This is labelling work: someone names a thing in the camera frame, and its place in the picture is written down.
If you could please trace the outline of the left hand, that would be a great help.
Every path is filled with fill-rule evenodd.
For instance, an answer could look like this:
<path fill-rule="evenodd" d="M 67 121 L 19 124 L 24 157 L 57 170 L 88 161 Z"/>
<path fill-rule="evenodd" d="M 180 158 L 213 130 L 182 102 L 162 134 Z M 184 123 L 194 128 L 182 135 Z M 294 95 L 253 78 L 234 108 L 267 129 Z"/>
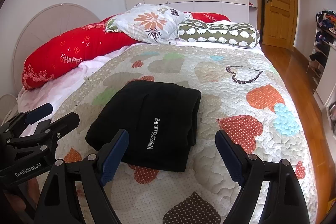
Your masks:
<path fill-rule="evenodd" d="M 20 189 L 11 189 L 5 191 L 5 196 L 16 213 L 24 211 L 28 203 L 35 209 L 40 197 L 38 181 L 36 178 L 28 180 L 26 183 L 25 194 L 23 194 Z"/>

